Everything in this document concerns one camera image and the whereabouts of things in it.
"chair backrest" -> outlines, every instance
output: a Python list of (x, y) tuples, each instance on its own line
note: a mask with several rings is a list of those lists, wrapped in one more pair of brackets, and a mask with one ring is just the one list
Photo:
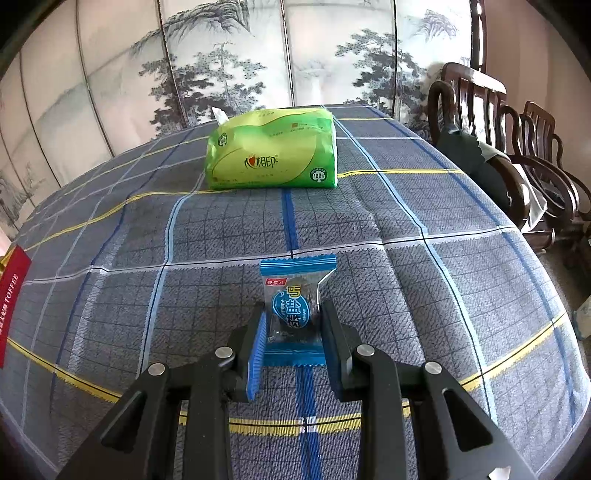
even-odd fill
[(493, 77), (460, 63), (446, 63), (441, 79), (450, 83), (456, 93), (458, 126), (481, 142), (504, 151), (496, 132), (495, 117), (499, 108), (506, 104), (505, 86)]
[(550, 163), (554, 163), (552, 141), (558, 142), (556, 164), (562, 168), (562, 140), (554, 133), (556, 121), (554, 117), (540, 105), (527, 101), (523, 113), (532, 120), (534, 131), (530, 134), (528, 122), (524, 122), (521, 141), (526, 155), (535, 155)]

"candy wrapper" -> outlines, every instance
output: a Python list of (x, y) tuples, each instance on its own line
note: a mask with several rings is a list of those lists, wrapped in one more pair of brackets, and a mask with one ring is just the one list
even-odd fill
[(269, 334), (265, 365), (325, 365), (320, 337), (320, 285), (335, 255), (261, 261)]

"gray checkered tablecloth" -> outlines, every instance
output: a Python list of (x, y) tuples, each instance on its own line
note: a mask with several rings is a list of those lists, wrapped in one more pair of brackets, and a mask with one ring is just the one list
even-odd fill
[[(337, 189), (207, 190), (208, 123), (128, 151), (37, 207), (17, 238), (33, 263), (0, 407), (47, 478), (149, 363), (195, 361), (246, 322), (262, 299), (261, 258), (329, 252), (338, 269), (322, 298), (364, 342), (444, 365), (534, 471), (559, 452), (589, 378), (532, 250), (424, 140), (370, 107), (328, 108)], [(355, 478), (360, 405), (329, 390), (323, 367), (265, 368), (256, 400), (230, 406), (235, 477)]]

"yellow stripe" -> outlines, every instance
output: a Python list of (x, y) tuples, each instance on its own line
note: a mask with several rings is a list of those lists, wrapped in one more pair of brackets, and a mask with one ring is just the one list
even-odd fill
[[(409, 173), (417, 173), (417, 174), (459, 173), (459, 174), (462, 174), (463, 173), (461, 170), (448, 170), (445, 168), (434, 168), (434, 169), (394, 168), (394, 169), (390, 169), (390, 170), (351, 170), (351, 171), (339, 173), (337, 175), (337, 177), (342, 179), (342, 178), (350, 177), (353, 175), (370, 175), (370, 174), (376, 174), (378, 172), (400, 173), (400, 174), (409, 174)], [(199, 195), (199, 194), (203, 194), (203, 193), (221, 193), (221, 192), (229, 192), (229, 191), (231, 191), (231, 190), (201, 190), (199, 192), (193, 192), (193, 195)], [(84, 228), (87, 225), (92, 225), (93, 223), (100, 222), (101, 220), (104, 220), (105, 218), (110, 217), (114, 213), (121, 210), (125, 205), (128, 205), (133, 202), (137, 202), (138, 200), (141, 200), (142, 198), (150, 197), (153, 195), (187, 195), (189, 193), (191, 193), (191, 192), (145, 192), (145, 193), (140, 193), (138, 195), (133, 195), (132, 197), (129, 197), (127, 200), (125, 200), (124, 202), (121, 202), (119, 205), (114, 206), (111, 210), (109, 210), (105, 213), (102, 213), (101, 215), (96, 216), (94, 218), (91, 218), (90, 220), (87, 220), (86, 222), (78, 223), (77, 225), (69, 226), (67, 228), (64, 228), (63, 230), (60, 230), (59, 232), (53, 233), (52, 235), (45, 237), (43, 240), (37, 242), (36, 244), (32, 244), (31, 246), (25, 248), (24, 251), (28, 252), (29, 250), (31, 250), (35, 247), (38, 247), (39, 245), (42, 245), (45, 242), (48, 242), (49, 240), (53, 240), (54, 238), (64, 235), (65, 233), (70, 233), (70, 232), (73, 232), (73, 231), (78, 230), (80, 228)]]
[(337, 120), (363, 120), (363, 121), (371, 121), (371, 120), (394, 120), (394, 118), (383, 116), (383, 117), (376, 117), (376, 118), (337, 118)]
[(102, 177), (103, 175), (107, 175), (108, 173), (111, 173), (112, 171), (117, 170), (118, 168), (122, 168), (122, 167), (125, 167), (126, 165), (129, 165), (130, 163), (133, 163), (134, 161), (139, 160), (140, 158), (146, 158), (146, 157), (149, 157), (151, 155), (156, 155), (156, 153), (161, 153), (161, 152), (170, 150), (171, 148), (178, 147), (179, 145), (186, 145), (186, 144), (189, 144), (191, 142), (196, 142), (197, 140), (205, 140), (206, 138), (207, 137), (193, 138), (192, 140), (187, 140), (185, 142), (176, 143), (176, 144), (170, 145), (168, 147), (163, 147), (163, 148), (160, 148), (158, 150), (147, 152), (146, 154), (141, 154), (139, 157), (135, 157), (135, 158), (133, 158), (133, 159), (131, 159), (131, 160), (125, 162), (125, 163), (122, 163), (121, 165), (117, 165), (116, 167), (110, 168), (109, 170), (105, 170), (105, 171), (101, 172), (100, 174), (98, 174), (96, 177), (91, 178), (90, 180), (86, 180), (86, 182), (81, 183), (77, 187), (74, 187), (71, 190), (68, 190), (67, 192), (65, 192), (62, 195), (62, 197), (65, 197), (66, 195), (69, 195), (70, 193), (75, 192), (76, 190), (81, 189), (83, 186), (88, 185), (91, 181), (95, 181), (96, 179), (98, 179), (99, 177)]
[(98, 385), (95, 385), (94, 383), (91, 383), (88, 380), (83, 380), (77, 377), (76, 375), (67, 372), (58, 365), (54, 365), (48, 362), (44, 358), (41, 358), (37, 354), (24, 348), (22, 345), (19, 345), (10, 338), (8, 339), (8, 344), (14, 349), (16, 349), (18, 352), (22, 353), (28, 359), (35, 362), (37, 365), (45, 368), (46, 370), (49, 370), (51, 373), (54, 373), (57, 376), (57, 378), (63, 380), (66, 383), (69, 383), (70, 385), (73, 385), (76, 388), (79, 388), (80, 390), (85, 391), (86, 393), (89, 393), (94, 397), (101, 398), (111, 403), (116, 402), (121, 397), (121, 394), (119, 393), (113, 392), (107, 388), (99, 387)]
[(43, 240), (37, 242), (36, 244), (32, 244), (30, 247), (25, 248), (25, 252), (28, 252), (31, 248), (35, 248), (38, 247), (41, 244), (44, 244), (45, 242), (48, 242), (49, 240), (52, 240), (60, 235), (64, 235), (64, 233), (70, 233), (73, 232), (75, 230), (78, 230), (80, 228), (83, 228), (87, 225), (92, 225), (93, 223), (96, 222), (100, 222), (101, 220), (104, 220), (105, 218), (113, 215), (114, 213), (118, 212), (119, 210), (121, 210), (125, 205), (128, 205), (130, 203), (133, 202), (137, 202), (138, 200), (145, 198), (145, 197), (150, 197), (153, 195), (188, 195), (189, 193), (191, 193), (191, 195), (201, 195), (203, 193), (221, 193), (221, 192), (228, 192), (228, 190), (200, 190), (198, 192), (144, 192), (144, 193), (140, 193), (138, 195), (133, 195), (132, 197), (129, 197), (126, 201), (121, 202), (119, 205), (114, 206), (111, 210), (106, 211), (105, 213), (102, 213), (99, 216), (96, 216), (94, 218), (91, 218), (90, 220), (87, 220), (86, 222), (82, 222), (82, 223), (78, 223), (78, 225), (73, 225), (73, 226), (69, 226), (68, 228), (64, 228), (63, 230), (60, 230), (59, 232), (56, 232), (48, 237), (45, 237)]
[[(554, 328), (562, 326), (567, 319), (566, 312), (556, 316), (552, 323), (542, 328), (520, 347), (517, 347), (512, 352), (492, 364), (485, 371), (486, 377), (490, 379), (497, 377), (509, 367), (515, 365), (519, 360), (522, 360), (529, 355), (536, 347), (540, 346), (552, 335)], [(48, 362), (10, 338), (8, 339), (8, 344), (36, 364), (55, 373), (59, 379), (93, 395), (94, 397), (101, 398), (111, 403), (116, 402), (121, 397), (121, 394), (119, 393), (99, 387), (98, 385), (83, 380), (76, 375), (67, 372), (63, 368)], [(461, 380), (460, 384), (469, 392), (475, 390), (482, 384), (482, 377), (480, 374), (473, 374), (464, 380)], [(402, 412), (405, 417), (410, 415), (410, 407), (407, 401), (403, 401), (402, 403)], [(316, 421), (319, 433), (344, 432), (345, 430), (358, 429), (361, 427), (360, 413), (334, 417), (319, 417)], [(187, 423), (187, 413), (185, 411), (181, 411), (178, 422), (181, 425)], [(297, 436), (303, 431), (303, 422), (299, 419), (255, 420), (230, 418), (229, 422), (230, 432), (248, 435)]]
[(395, 174), (441, 174), (441, 173), (456, 173), (463, 174), (462, 170), (454, 170), (448, 168), (392, 168), (389, 170), (351, 170), (337, 174), (337, 177), (343, 179), (353, 175), (371, 175), (376, 173), (395, 173)]

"blue stripe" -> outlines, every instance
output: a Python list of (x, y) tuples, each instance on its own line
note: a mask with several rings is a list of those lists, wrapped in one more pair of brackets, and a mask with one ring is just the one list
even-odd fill
[[(427, 238), (426, 238), (426, 236), (428, 234), (427, 227), (418, 219), (418, 217), (414, 214), (414, 212), (410, 209), (410, 207), (404, 202), (404, 200), (402, 199), (400, 194), (396, 191), (396, 188), (394, 187), (394, 185), (390, 182), (389, 178), (383, 172), (380, 172), (380, 168), (379, 168), (379, 165), (377, 164), (377, 162), (366, 151), (366, 149), (364, 149), (363, 146), (361, 146), (361, 144), (357, 141), (355, 136), (352, 135), (349, 132), (349, 130), (347, 130), (345, 128), (345, 126), (341, 122), (339, 122), (336, 118), (335, 118), (335, 122), (341, 127), (341, 129), (343, 130), (345, 135), (347, 135), (349, 137), (349, 139), (357, 146), (358, 150), (363, 154), (363, 156), (367, 159), (367, 161), (378, 172), (378, 176), (384, 182), (384, 185), (386, 185), (386, 188), (388, 188), (388, 190), (390, 191), (390, 194), (398, 202), (398, 204), (401, 206), (403, 211), (409, 216), (409, 218), (418, 226), (418, 228), (421, 232), (421, 236), (423, 237), (423, 243), (424, 243), (425, 249), (427, 250), (427, 253), (431, 256), (431, 258), (433, 259), (433, 262), (439, 268), (444, 280), (446, 281), (447, 285), (450, 287), (450, 289), (452, 291), (452, 294), (454, 295), (454, 298), (456, 300), (456, 304), (460, 310), (460, 314), (462, 315), (462, 319), (464, 320), (464, 325), (466, 326), (466, 329), (468, 330), (468, 334), (469, 334), (470, 339), (472, 341), (472, 347), (473, 347), (474, 354), (476, 357), (476, 364), (477, 364), (480, 372), (482, 373), (483, 366), (486, 365), (486, 360), (484, 357), (484, 353), (482, 351), (482, 347), (480, 345), (480, 341), (478, 339), (478, 335), (476, 334), (476, 329), (474, 328), (474, 325), (473, 325), (472, 321), (470, 320), (468, 310), (464, 304), (464, 301), (462, 299), (462, 295), (460, 294), (460, 291), (459, 291), (455, 281), (453, 280), (452, 275), (449, 273), (449, 270), (445, 266), (445, 263), (443, 262), (441, 257), (439, 257), (439, 254), (437, 253), (435, 248), (429, 242), (427, 242)], [(404, 132), (403, 130), (398, 129), (398, 128), (397, 128), (397, 130), (400, 133), (402, 133), (405, 137), (408, 136), (406, 134), (406, 132)], [(489, 378), (484, 377), (483, 383), (484, 383), (485, 398), (486, 398), (486, 403), (488, 405), (489, 415), (490, 415), (491, 419), (496, 423), (496, 421), (497, 421), (496, 407), (495, 407), (494, 395), (492, 392), (491, 381)]]
[(307, 426), (308, 418), (316, 418), (313, 370), (312, 367), (296, 367), (295, 374), (298, 415), (304, 420), (305, 428), (300, 434), (302, 477), (304, 480), (322, 480), (319, 434)]
[[(283, 229), (285, 232), (285, 244), (288, 250), (293, 251), (300, 246), (296, 233), (296, 217), (291, 200), (291, 190), (282, 189), (281, 207), (283, 212)], [(316, 403), (314, 401), (314, 377), (311, 367), (295, 368), (295, 398), (298, 415), (304, 420), (304, 433), (299, 435), (301, 452), (301, 469), (304, 480), (322, 480), (320, 468), (320, 439), (318, 432), (310, 432), (307, 427), (307, 418), (316, 415)]]
[(294, 214), (294, 204), (291, 200), (291, 189), (281, 189), (281, 209), (283, 211), (285, 244), (288, 250), (297, 250), (300, 246), (297, 242), (296, 216)]
[[(171, 155), (176, 151), (176, 149), (178, 148), (178, 146), (182, 142), (184, 142), (184, 140), (189, 136), (190, 133), (191, 133), (191, 131), (187, 131), (187, 134), (183, 137), (183, 139), (179, 142), (179, 144), (176, 145), (174, 148), (171, 149), (171, 151), (168, 153), (168, 155), (166, 155), (164, 157), (163, 161), (159, 163), (158, 167), (161, 167), (171, 157)], [(140, 191), (142, 188), (144, 188), (148, 184), (148, 182), (150, 180), (152, 180), (152, 178), (154, 177), (154, 175), (156, 175), (156, 172), (158, 171), (157, 168), (150, 174), (150, 176), (146, 179), (145, 182), (143, 182), (142, 185), (140, 185), (135, 190), (133, 190), (130, 193), (128, 193), (127, 197), (125, 197), (125, 203), (123, 205), (123, 208), (121, 209), (121, 216), (119, 217), (119, 222), (115, 226), (115, 229), (113, 230), (113, 233), (100, 246), (98, 253), (93, 257), (93, 259), (90, 262), (91, 265), (94, 265), (96, 263), (96, 260), (100, 257), (100, 255), (102, 254), (102, 252), (105, 250), (105, 247), (108, 245), (108, 243), (111, 240), (113, 240), (113, 237), (117, 234), (117, 232), (121, 228), (121, 225), (123, 225), (123, 219), (124, 219), (125, 213), (127, 211), (127, 203), (126, 203), (127, 200), (129, 200), (129, 198), (131, 198), (138, 191)], [(76, 294), (76, 298), (74, 300), (74, 303), (72, 304), (72, 309), (70, 310), (70, 315), (68, 316), (68, 321), (66, 323), (66, 328), (64, 330), (64, 336), (63, 336), (63, 338), (61, 340), (60, 349), (59, 349), (59, 351), (57, 353), (56, 365), (59, 365), (60, 364), (61, 356), (62, 356), (62, 354), (64, 352), (64, 346), (66, 344), (67, 334), (68, 334), (68, 331), (70, 330), (70, 326), (72, 324), (72, 319), (74, 318), (74, 312), (76, 311), (76, 307), (78, 306), (78, 303), (80, 302), (80, 298), (82, 296), (82, 292), (84, 291), (84, 288), (86, 287), (86, 284), (88, 283), (91, 275), (92, 275), (92, 273), (91, 272), (88, 272), (86, 274), (86, 276), (84, 277), (84, 280), (82, 281), (82, 284), (80, 285), (80, 288), (78, 290), (78, 293)], [(51, 411), (51, 405), (52, 405), (52, 402), (53, 402), (53, 393), (54, 393), (54, 390), (55, 390), (55, 387), (56, 387), (56, 378), (57, 378), (56, 375), (53, 374), (53, 376), (51, 378), (51, 387), (50, 387), (50, 393), (49, 393), (49, 408), (50, 408), (50, 411)]]
[(146, 320), (144, 323), (144, 334), (142, 336), (142, 351), (138, 360), (137, 376), (140, 375), (148, 367), (148, 361), (150, 358), (150, 345), (152, 345), (152, 335), (154, 333), (154, 325), (156, 323), (156, 314), (158, 313), (158, 306), (160, 305), (160, 298), (162, 297), (162, 291), (164, 290), (164, 283), (166, 281), (166, 265), (173, 261), (174, 258), (174, 225), (177, 222), (178, 213), (183, 206), (183, 203), (193, 194), (201, 183), (202, 176), (199, 176), (197, 183), (193, 189), (186, 195), (179, 198), (168, 216), (168, 222), (166, 223), (166, 230), (164, 235), (164, 266), (158, 272), (158, 278), (154, 282), (152, 289), (152, 295), (150, 296), (150, 302), (148, 303), (148, 310), (146, 312)]
[[(376, 110), (375, 108), (373, 108), (371, 106), (368, 106), (368, 108), (370, 111), (372, 111), (377, 116), (384, 118), (384, 114), (382, 112), (380, 112), (379, 110)], [(384, 121), (387, 122), (388, 124), (390, 124), (392, 127), (394, 127), (398, 132), (402, 133), (405, 136), (408, 136), (404, 130), (402, 130), (398, 125), (393, 123), (390, 119), (386, 118)], [(429, 155), (433, 160), (435, 160), (435, 162), (437, 162), (440, 166), (442, 166), (443, 168), (448, 168), (448, 166), (445, 165), (444, 162), (442, 162), (439, 158), (437, 158), (436, 155), (434, 155), (431, 151), (429, 151), (429, 149), (427, 149), (423, 145), (423, 142), (424, 142), (424, 140), (420, 140), (418, 138), (413, 141), (413, 143), (416, 146), (418, 146), (421, 150), (423, 150), (427, 155)], [(451, 175), (452, 175), (452, 178), (460, 185), (460, 187), (462, 187), (462, 189), (478, 204), (478, 206), (497, 225), (499, 225), (500, 224), (499, 219), (484, 205), (484, 203), (482, 203), (482, 201), (474, 194), (474, 192), (472, 192), (472, 189), (468, 185), (464, 184), (464, 182), (461, 181), (461, 179), (458, 175), (456, 175), (456, 174), (451, 174)], [(542, 291), (540, 285), (538, 285), (538, 283), (536, 282), (534, 274), (533, 274), (530, 266), (527, 264), (525, 258), (523, 257), (523, 255), (519, 251), (519, 249), (518, 249), (517, 245), (515, 244), (515, 242), (513, 241), (513, 239), (505, 232), (503, 233), (503, 237), (510, 244), (511, 248), (513, 249), (513, 251), (515, 252), (517, 257), (519, 258), (519, 261), (521, 262), (524, 269), (526, 270), (526, 272), (530, 276), (530, 279), (533, 282), (535, 289), (536, 289), (540, 299), (542, 300), (542, 303), (544, 304), (544, 309), (546, 310), (546, 313), (547, 313), (548, 317), (550, 318), (550, 321), (552, 323), (554, 323), (554, 316), (552, 315), (552, 310), (550, 308), (550, 304), (548, 303), (548, 299), (544, 295), (544, 292)], [(567, 356), (566, 356), (566, 350), (564, 348), (564, 343), (562, 341), (562, 338), (560, 337), (560, 332), (557, 332), (556, 328), (554, 329), (554, 338), (556, 339), (556, 344), (558, 346), (558, 351), (560, 353), (560, 358), (562, 360), (564, 379), (566, 382), (567, 390), (569, 391), (571, 426), (574, 426), (575, 421), (576, 421), (576, 415), (575, 415), (573, 380), (572, 380), (572, 376), (570, 374), (570, 368), (569, 368), (569, 363), (568, 363)]]

